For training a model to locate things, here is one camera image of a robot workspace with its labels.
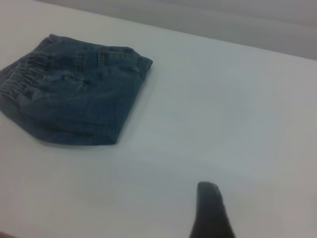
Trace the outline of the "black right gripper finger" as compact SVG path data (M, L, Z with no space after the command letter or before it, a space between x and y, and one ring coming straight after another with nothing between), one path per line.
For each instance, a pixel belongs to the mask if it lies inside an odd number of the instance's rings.
M196 217L190 237L235 238L221 192L214 183L198 183Z

